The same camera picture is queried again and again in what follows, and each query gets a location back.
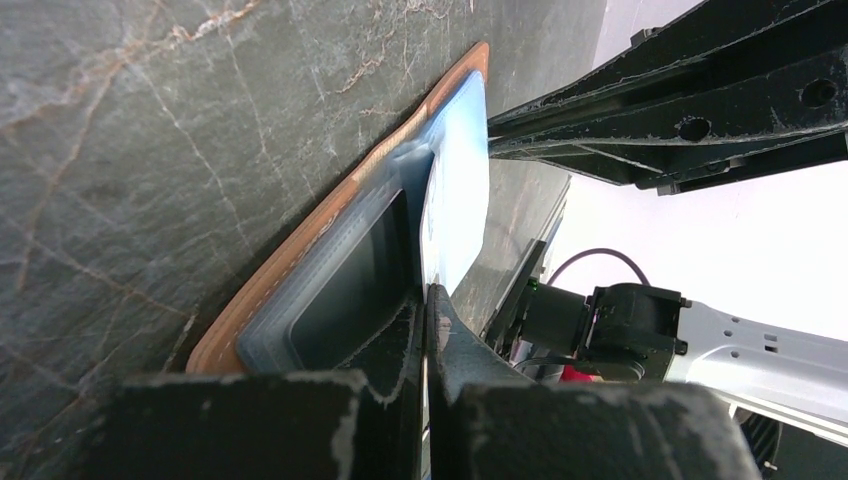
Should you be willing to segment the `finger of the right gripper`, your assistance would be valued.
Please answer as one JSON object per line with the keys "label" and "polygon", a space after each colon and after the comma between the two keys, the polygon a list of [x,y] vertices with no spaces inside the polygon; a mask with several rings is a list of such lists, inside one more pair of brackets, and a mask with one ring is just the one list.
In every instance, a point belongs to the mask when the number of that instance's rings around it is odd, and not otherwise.
{"label": "finger of the right gripper", "polygon": [[489,150],[676,195],[847,157],[847,5],[704,1],[493,117]]}

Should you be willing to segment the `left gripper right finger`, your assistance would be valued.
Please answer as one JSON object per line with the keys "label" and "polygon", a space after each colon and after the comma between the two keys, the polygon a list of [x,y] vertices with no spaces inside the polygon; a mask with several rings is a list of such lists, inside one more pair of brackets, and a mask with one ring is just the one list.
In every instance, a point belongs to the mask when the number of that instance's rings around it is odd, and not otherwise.
{"label": "left gripper right finger", "polygon": [[675,383],[542,385],[427,295],[431,471],[436,479],[756,479],[724,404]]}

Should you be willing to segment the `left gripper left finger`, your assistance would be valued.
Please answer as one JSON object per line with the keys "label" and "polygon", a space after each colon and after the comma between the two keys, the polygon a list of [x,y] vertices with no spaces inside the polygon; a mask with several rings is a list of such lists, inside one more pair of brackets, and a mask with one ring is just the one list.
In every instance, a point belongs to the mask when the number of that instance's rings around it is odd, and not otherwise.
{"label": "left gripper left finger", "polygon": [[141,377],[94,417],[83,479],[416,479],[424,307],[342,369]]}

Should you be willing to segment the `brown leather card holder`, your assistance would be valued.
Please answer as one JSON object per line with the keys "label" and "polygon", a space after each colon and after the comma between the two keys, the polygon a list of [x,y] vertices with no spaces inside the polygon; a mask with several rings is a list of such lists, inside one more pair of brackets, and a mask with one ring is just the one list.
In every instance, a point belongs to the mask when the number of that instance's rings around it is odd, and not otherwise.
{"label": "brown leather card holder", "polygon": [[411,267],[401,302],[425,296],[420,233],[434,159],[431,142],[449,120],[487,122],[489,56],[487,43],[472,46],[413,114],[306,217],[212,323],[188,358],[188,372],[308,370],[290,339],[295,322],[401,192],[407,201]]}

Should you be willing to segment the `black card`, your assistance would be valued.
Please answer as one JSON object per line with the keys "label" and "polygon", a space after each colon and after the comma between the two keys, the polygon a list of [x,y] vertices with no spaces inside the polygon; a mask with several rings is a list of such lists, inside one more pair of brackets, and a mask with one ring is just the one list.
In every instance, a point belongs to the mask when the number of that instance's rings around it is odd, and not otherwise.
{"label": "black card", "polygon": [[301,366],[335,368],[383,328],[410,284],[406,194],[399,193],[295,322]]}

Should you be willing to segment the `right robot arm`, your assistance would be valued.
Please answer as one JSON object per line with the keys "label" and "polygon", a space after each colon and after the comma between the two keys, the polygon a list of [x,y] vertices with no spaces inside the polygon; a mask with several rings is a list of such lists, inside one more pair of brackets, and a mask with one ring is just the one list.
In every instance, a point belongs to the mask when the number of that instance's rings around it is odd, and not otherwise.
{"label": "right robot arm", "polygon": [[[616,186],[676,195],[847,157],[847,5],[704,1],[559,90],[489,122],[500,159],[537,160]],[[520,340],[541,366],[606,380],[694,383],[747,417],[758,467],[792,425],[847,441],[847,345],[730,315],[652,286],[590,296],[532,275],[536,242],[484,342]]]}

